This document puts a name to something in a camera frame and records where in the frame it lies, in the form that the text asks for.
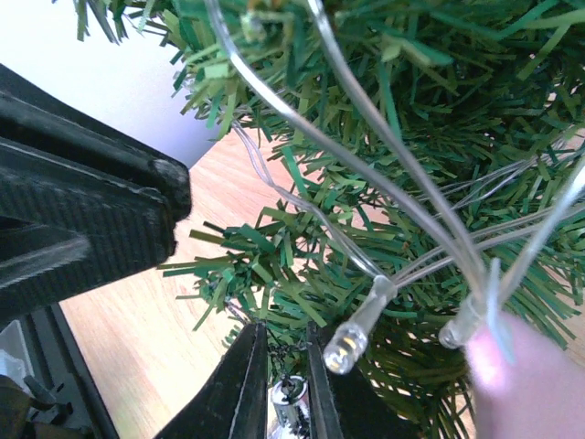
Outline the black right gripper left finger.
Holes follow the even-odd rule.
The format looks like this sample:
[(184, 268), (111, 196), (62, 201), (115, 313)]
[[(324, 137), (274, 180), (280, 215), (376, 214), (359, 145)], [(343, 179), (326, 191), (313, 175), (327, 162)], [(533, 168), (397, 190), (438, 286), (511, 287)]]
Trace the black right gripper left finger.
[(245, 326), (198, 394), (158, 438), (264, 438), (268, 342), (263, 324)]

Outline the pink paper triangle ornament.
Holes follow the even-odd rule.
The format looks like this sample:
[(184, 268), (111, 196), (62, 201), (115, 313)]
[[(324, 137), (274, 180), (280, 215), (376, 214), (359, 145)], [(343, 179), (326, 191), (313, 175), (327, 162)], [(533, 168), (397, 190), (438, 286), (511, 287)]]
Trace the pink paper triangle ornament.
[(478, 438), (582, 438), (584, 368), (522, 319), (502, 315), (515, 359), (502, 356), (488, 327), (465, 347)]

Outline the small green christmas tree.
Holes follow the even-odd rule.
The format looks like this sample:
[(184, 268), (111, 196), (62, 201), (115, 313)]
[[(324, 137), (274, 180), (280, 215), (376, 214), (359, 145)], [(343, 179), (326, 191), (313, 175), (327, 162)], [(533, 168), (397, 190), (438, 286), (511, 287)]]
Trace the small green christmas tree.
[[(79, 1), (118, 43), (175, 48), (185, 111), (235, 134), (275, 207), (192, 237), (209, 311), (261, 322), (307, 360), (339, 333), (422, 438), (470, 438), (463, 343), (502, 310), (565, 345), (584, 299), (581, 1)], [(289, 176), (278, 187), (260, 141)]]

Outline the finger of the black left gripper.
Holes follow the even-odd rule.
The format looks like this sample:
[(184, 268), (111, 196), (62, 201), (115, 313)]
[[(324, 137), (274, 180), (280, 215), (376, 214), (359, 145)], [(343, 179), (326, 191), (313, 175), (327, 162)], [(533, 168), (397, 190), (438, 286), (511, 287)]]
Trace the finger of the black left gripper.
[(191, 211), (184, 164), (1, 70), (1, 317), (154, 268)]

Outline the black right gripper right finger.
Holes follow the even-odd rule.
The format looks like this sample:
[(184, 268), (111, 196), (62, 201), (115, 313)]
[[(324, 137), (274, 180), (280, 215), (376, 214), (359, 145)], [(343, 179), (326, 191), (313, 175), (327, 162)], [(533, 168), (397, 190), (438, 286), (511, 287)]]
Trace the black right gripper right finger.
[(419, 427), (401, 419), (375, 393), (359, 369), (346, 375), (328, 371), (323, 361), (331, 327), (310, 323), (307, 336), (307, 375), (312, 438), (408, 439)]

